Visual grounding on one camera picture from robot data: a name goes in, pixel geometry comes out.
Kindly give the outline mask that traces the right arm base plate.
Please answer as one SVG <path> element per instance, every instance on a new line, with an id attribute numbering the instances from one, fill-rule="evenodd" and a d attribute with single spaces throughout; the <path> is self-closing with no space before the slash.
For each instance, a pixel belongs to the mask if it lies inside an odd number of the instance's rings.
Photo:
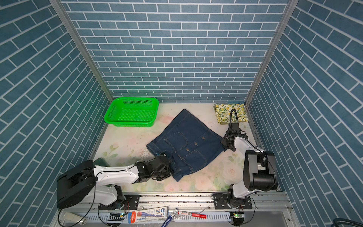
<path id="1" fill-rule="evenodd" d="M 227 210 L 227 209 L 252 209 L 251 200 L 245 198 L 235 198 L 232 195 L 224 193 L 215 193 L 211 195 L 214 207 L 216 210 Z"/>

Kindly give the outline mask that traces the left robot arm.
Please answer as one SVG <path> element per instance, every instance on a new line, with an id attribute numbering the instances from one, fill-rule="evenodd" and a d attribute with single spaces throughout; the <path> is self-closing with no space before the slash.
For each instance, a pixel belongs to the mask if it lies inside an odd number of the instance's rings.
<path id="1" fill-rule="evenodd" d="M 121 183 L 162 181 L 173 174 L 166 156 L 130 166 L 109 167 L 84 161 L 57 179 L 57 208 L 66 209 L 79 203 L 99 203 L 105 210 L 126 207 Z"/>

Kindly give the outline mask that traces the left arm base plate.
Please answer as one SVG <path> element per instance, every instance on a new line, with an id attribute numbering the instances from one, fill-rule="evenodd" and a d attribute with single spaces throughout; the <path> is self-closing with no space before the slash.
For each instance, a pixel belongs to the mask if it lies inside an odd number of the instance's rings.
<path id="1" fill-rule="evenodd" d="M 111 205 L 103 205 L 99 204 L 99 210 L 101 211 L 116 211 L 116 210 L 123 210 L 123 211 L 133 211 L 138 209 L 140 201 L 140 195 L 137 194 L 130 194 L 124 195 L 122 200 L 117 200 Z"/>

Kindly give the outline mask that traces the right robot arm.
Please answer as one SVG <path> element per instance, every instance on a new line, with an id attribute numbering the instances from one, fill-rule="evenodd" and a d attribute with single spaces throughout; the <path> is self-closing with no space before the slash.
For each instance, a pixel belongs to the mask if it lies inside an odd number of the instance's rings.
<path id="1" fill-rule="evenodd" d="M 252 194 L 278 188 L 274 153 L 254 146 L 238 123 L 229 123 L 221 143 L 227 149 L 244 154 L 243 180 L 230 186 L 227 193 L 229 201 L 247 199 Z"/>

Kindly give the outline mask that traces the yellow floral skirt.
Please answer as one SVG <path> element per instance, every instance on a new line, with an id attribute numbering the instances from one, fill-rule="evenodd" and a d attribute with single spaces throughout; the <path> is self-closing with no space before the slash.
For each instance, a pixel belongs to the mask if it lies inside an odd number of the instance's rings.
<path id="1" fill-rule="evenodd" d="M 248 116 L 244 104 L 215 104 L 214 106 L 217 122 L 219 124 L 230 123 L 230 118 L 233 122 L 247 122 Z"/>

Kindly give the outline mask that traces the dark navy skirt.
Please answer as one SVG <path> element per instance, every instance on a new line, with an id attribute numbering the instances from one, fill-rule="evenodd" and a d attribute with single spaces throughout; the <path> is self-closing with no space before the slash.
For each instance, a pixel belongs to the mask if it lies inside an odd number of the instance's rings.
<path id="1" fill-rule="evenodd" d="M 178 182 L 202 170 L 225 152 L 221 141 L 221 136 L 183 109 L 146 148 L 155 157 L 163 154 L 168 157 L 172 177 Z"/>

